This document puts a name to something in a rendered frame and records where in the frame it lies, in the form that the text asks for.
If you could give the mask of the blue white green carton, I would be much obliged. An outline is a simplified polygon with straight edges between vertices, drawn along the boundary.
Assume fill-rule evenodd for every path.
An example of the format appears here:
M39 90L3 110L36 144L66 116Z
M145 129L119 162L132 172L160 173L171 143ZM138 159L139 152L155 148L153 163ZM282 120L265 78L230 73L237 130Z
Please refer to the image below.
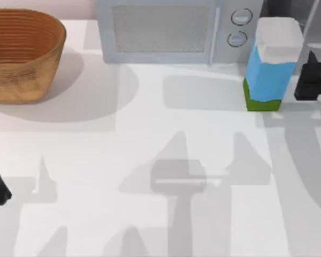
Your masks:
M301 54L304 37L291 17L258 20L243 91L248 111L278 111Z

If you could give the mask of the pale microwave oven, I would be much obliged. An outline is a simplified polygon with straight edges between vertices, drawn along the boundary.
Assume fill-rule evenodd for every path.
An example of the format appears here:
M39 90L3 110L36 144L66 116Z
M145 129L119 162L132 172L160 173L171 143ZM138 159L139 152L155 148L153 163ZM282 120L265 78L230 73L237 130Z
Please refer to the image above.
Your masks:
M264 0L215 0L217 7L220 8L219 27L217 33L217 41L215 48L215 56L213 64L223 63L245 63L248 60L253 40L255 37L255 29L257 21L261 14ZM235 10L249 9L253 13L252 20L244 25L237 26L232 23L231 15ZM247 34L247 42L238 48L228 45L227 37L230 34L243 31Z

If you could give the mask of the small microwave knob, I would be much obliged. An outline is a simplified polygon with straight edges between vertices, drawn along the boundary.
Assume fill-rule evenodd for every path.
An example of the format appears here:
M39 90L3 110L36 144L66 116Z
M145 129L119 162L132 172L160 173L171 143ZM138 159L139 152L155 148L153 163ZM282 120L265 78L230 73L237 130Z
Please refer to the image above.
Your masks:
M243 31L238 31L237 33L230 34L227 37L227 43L233 48L238 48L243 46L248 40L247 34Z

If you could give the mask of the large microwave knob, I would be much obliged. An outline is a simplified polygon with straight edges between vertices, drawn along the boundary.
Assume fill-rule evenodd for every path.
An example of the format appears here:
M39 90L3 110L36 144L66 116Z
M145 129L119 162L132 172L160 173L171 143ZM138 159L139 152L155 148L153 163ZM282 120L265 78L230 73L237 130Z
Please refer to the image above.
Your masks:
M237 26L244 26L248 24L253 18L253 13L245 8L240 10L235 10L231 15L231 21Z

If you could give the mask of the microwave door with mesh window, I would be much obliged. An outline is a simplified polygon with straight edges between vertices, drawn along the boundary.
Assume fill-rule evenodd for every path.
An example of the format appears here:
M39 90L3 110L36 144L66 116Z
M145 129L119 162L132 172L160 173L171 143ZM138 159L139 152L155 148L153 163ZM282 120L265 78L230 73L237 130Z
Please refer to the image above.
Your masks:
M106 63L206 64L215 0L96 0Z

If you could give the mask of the woven brown basket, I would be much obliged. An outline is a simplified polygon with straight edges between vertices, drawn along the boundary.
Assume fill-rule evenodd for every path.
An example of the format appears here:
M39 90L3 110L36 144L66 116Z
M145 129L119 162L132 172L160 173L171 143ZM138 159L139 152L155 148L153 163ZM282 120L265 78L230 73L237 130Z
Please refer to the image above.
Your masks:
M42 99L56 75L66 28L52 15L0 8L0 103Z

